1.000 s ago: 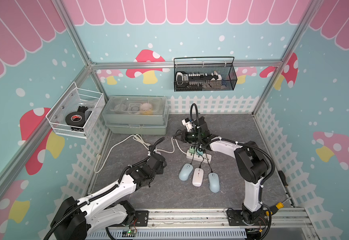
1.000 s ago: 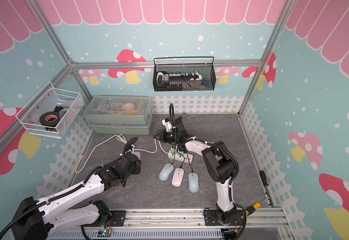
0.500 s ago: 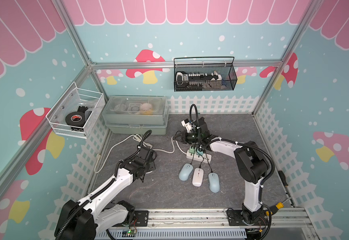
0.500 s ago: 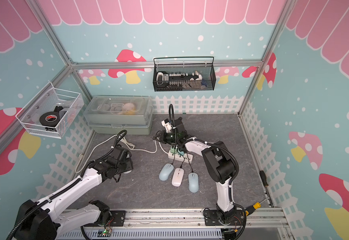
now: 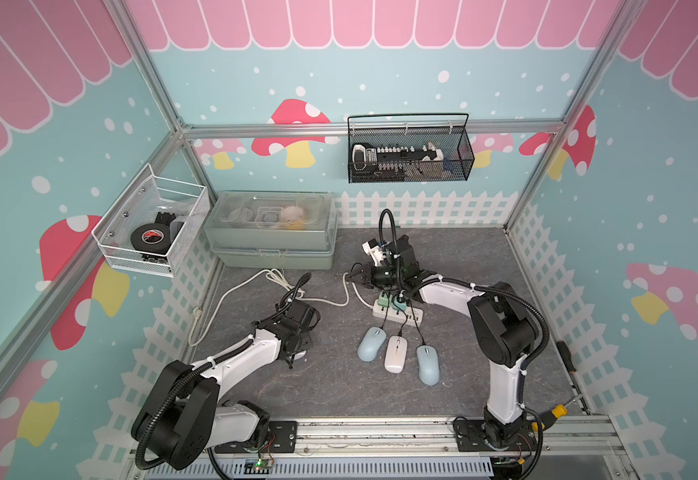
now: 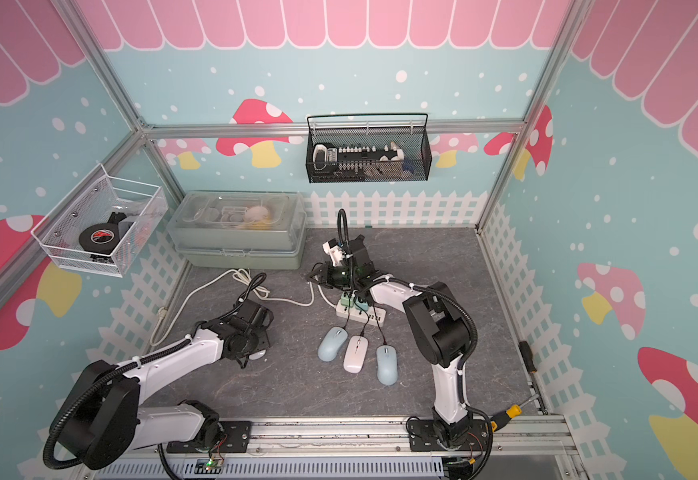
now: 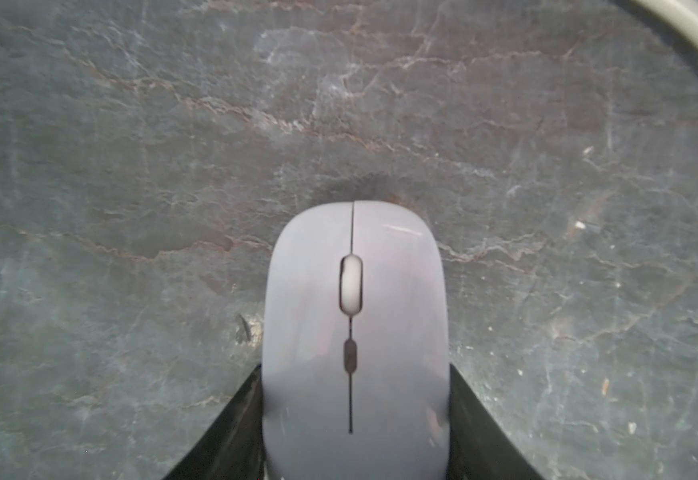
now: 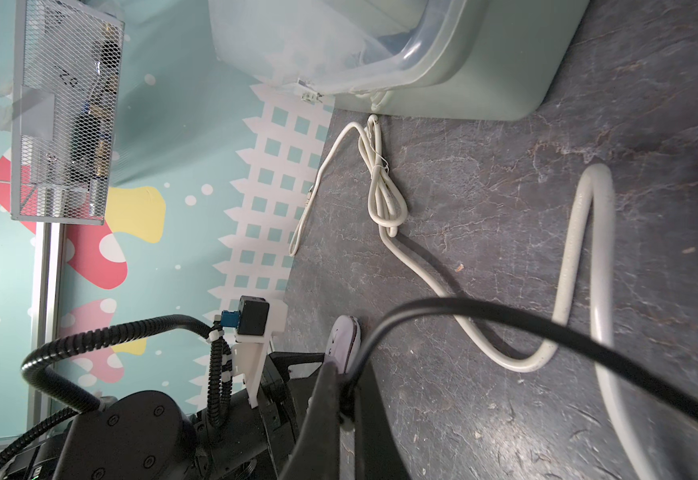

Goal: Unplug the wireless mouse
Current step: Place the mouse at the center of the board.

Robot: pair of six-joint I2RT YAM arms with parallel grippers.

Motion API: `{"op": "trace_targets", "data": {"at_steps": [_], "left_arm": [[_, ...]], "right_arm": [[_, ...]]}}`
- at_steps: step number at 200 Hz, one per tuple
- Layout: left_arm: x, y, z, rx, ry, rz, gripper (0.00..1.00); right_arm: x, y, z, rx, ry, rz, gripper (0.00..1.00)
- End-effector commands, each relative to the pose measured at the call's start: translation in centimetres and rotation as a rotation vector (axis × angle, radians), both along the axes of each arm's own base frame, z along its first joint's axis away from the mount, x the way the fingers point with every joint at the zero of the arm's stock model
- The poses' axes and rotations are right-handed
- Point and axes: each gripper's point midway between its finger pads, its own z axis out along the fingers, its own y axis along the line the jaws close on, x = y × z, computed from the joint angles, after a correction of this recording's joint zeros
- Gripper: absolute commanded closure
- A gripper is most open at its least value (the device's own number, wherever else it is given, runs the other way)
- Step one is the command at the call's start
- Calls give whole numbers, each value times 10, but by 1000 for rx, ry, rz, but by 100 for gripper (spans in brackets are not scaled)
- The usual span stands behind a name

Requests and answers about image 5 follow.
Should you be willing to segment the light blue wireless mouse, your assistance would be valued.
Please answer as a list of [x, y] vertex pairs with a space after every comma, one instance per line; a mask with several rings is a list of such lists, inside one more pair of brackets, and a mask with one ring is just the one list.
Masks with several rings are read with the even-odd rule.
[[363, 362], [374, 361], [386, 339], [387, 334], [382, 328], [376, 326], [370, 327], [358, 346], [358, 358]]

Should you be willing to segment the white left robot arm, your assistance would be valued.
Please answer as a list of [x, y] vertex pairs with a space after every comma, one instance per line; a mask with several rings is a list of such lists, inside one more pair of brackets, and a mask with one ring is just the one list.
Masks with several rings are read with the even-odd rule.
[[175, 360], [163, 368], [131, 427], [137, 442], [135, 465], [150, 470], [167, 464], [175, 470], [201, 454], [231, 444], [256, 453], [276, 437], [270, 414], [249, 401], [228, 406], [222, 397], [257, 370], [303, 357], [319, 311], [301, 300], [282, 300], [269, 317], [255, 321], [245, 338], [204, 360]]

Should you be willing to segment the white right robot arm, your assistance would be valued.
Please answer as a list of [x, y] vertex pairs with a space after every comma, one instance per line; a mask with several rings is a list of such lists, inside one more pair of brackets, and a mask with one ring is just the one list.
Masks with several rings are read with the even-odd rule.
[[407, 236], [390, 242], [371, 239], [362, 250], [369, 263], [354, 266], [348, 276], [354, 285], [378, 290], [375, 305], [383, 320], [399, 316], [403, 323], [418, 326], [416, 302], [471, 320], [489, 361], [489, 396], [482, 419], [455, 421], [456, 433], [476, 448], [506, 451], [516, 439], [539, 430], [539, 421], [528, 418], [523, 395], [528, 366], [549, 341], [543, 315], [505, 282], [479, 286], [421, 268]]

